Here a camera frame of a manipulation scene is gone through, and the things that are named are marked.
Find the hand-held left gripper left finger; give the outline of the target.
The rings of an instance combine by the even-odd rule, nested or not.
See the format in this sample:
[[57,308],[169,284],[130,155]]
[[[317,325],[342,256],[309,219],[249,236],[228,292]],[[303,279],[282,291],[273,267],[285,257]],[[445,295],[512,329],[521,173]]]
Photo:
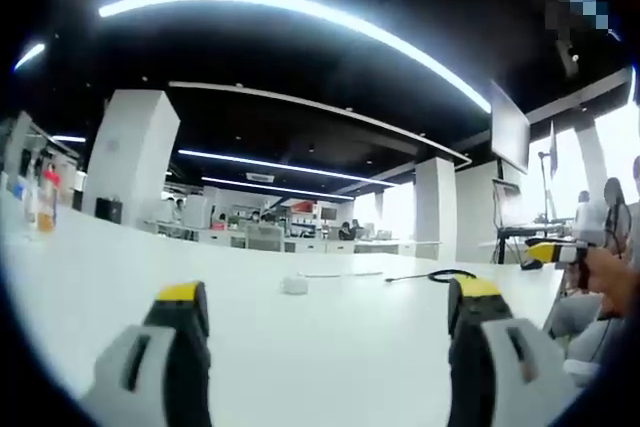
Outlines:
[[205,284],[162,289],[98,356],[82,408],[100,426],[211,426]]

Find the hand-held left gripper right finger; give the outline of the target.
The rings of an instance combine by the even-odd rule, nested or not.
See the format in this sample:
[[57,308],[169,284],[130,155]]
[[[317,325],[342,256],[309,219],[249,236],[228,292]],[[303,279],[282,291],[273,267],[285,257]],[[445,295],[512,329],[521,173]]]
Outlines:
[[449,281],[450,426],[549,426],[579,395],[558,345],[497,287]]

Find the person's right hand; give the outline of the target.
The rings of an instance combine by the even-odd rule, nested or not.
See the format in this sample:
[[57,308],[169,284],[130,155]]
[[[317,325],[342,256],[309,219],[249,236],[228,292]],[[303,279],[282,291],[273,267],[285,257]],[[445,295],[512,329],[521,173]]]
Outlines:
[[603,294],[617,314],[628,315],[639,293],[639,272],[604,248],[589,247],[585,263],[589,290]]

